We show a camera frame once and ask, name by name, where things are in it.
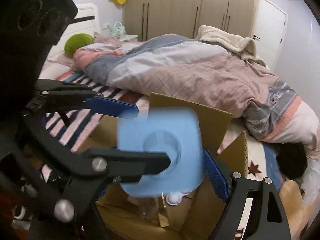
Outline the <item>orange plush toy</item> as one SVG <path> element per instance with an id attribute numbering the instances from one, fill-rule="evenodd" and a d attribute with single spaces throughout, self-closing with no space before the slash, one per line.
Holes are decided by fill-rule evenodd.
<path id="1" fill-rule="evenodd" d="M 285 209 L 291 238 L 295 238 L 300 235 L 314 213 L 317 200 L 310 205 L 303 205 L 299 186 L 293 180 L 285 181 L 279 191 L 279 196 Z"/>

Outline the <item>striped pink fleece blanket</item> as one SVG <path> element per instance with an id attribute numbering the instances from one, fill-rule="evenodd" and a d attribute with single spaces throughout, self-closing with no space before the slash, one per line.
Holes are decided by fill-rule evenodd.
<path id="1" fill-rule="evenodd" d="M 146 95 L 100 85 L 87 75 L 74 72 L 71 68 L 63 64 L 46 61 L 42 68 L 40 78 L 87 85 L 93 91 L 103 94 L 106 98 L 136 104 L 141 113 L 147 111 L 149 108 L 149 98 Z M 103 116 L 89 109 L 67 111 L 66 115 L 71 122 L 68 127 L 65 126 L 58 113 L 47 114 L 44 119 L 44 124 L 46 130 L 58 139 L 60 144 L 74 152 L 78 150 L 89 134 L 96 128 Z"/>

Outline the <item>green round cushion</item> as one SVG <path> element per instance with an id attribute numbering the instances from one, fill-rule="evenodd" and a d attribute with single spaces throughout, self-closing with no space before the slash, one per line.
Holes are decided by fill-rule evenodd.
<path id="1" fill-rule="evenodd" d="M 93 39 L 89 34 L 75 34 L 65 42 L 64 52 L 72 57 L 79 48 L 93 44 Z"/>

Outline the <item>clear plastic bag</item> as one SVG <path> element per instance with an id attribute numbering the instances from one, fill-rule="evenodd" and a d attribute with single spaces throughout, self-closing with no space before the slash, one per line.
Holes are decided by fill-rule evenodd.
<path id="1" fill-rule="evenodd" d="M 311 205 L 319 194 L 319 160 L 307 159 L 308 165 L 302 177 L 303 205 Z"/>

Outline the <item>black pillow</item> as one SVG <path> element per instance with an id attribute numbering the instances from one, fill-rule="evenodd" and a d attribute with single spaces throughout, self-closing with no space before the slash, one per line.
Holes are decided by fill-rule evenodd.
<path id="1" fill-rule="evenodd" d="M 308 166 L 305 148 L 302 143 L 279 144 L 276 160 L 280 172 L 290 180 L 300 178 Z"/>

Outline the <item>brown cardboard box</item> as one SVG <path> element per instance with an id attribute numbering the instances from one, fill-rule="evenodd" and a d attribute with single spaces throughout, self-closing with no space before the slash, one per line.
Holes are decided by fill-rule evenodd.
<path id="1" fill-rule="evenodd" d="M 149 113 L 104 116 L 80 152 L 164 152 L 170 165 L 137 183 L 120 175 L 97 201 L 112 237 L 233 239 L 247 199 L 247 142 L 240 134 L 220 154 L 232 115 L 153 93 Z"/>

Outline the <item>white headboard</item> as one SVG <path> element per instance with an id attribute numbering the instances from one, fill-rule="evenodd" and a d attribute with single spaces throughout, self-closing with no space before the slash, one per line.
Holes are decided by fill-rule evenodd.
<path id="1" fill-rule="evenodd" d="M 98 7 L 93 3 L 82 3 L 76 6 L 78 8 L 77 15 L 65 29 L 57 45 L 51 48 L 47 59 L 64 52 L 65 43 L 71 36 L 75 34 L 94 36 L 95 32 L 101 32 Z"/>

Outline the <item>mint green bag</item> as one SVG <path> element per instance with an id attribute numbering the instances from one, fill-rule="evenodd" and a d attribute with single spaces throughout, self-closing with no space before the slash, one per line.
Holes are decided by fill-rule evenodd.
<path id="1" fill-rule="evenodd" d="M 138 35 L 128 35 L 125 27 L 120 22 L 116 22 L 114 25 L 109 25 L 108 31 L 111 36 L 121 41 L 138 41 Z"/>

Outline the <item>pink grey patchwork duvet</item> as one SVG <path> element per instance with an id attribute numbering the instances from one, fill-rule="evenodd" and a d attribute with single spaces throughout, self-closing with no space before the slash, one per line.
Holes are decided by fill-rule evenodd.
<path id="1" fill-rule="evenodd" d="M 168 34 L 146 42 L 93 43 L 73 54 L 93 81 L 144 95 L 159 93 L 243 118 L 255 139 L 301 143 L 319 158 L 319 119 L 265 66 L 215 44 Z"/>

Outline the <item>brown wooden wardrobe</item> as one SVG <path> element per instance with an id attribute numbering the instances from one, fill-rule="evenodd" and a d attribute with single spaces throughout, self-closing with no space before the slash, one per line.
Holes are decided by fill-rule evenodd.
<path id="1" fill-rule="evenodd" d="M 163 34 L 195 38 L 202 25 L 231 34 L 251 34 L 256 0 L 127 0 L 124 25 L 147 41 Z"/>

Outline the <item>cream fleece blanket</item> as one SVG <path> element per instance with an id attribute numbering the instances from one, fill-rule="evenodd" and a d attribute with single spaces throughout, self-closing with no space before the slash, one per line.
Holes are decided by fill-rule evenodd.
<path id="1" fill-rule="evenodd" d="M 227 51 L 238 55 L 240 59 L 258 63 L 268 69 L 267 64 L 257 55 L 256 45 L 252 38 L 230 34 L 216 27 L 201 25 L 196 40 L 222 46 Z"/>

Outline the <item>white door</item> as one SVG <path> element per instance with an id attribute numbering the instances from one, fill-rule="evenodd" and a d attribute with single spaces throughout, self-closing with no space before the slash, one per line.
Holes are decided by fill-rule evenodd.
<path id="1" fill-rule="evenodd" d="M 275 70 L 286 32 L 287 0 L 258 0 L 252 38 L 257 55 Z"/>

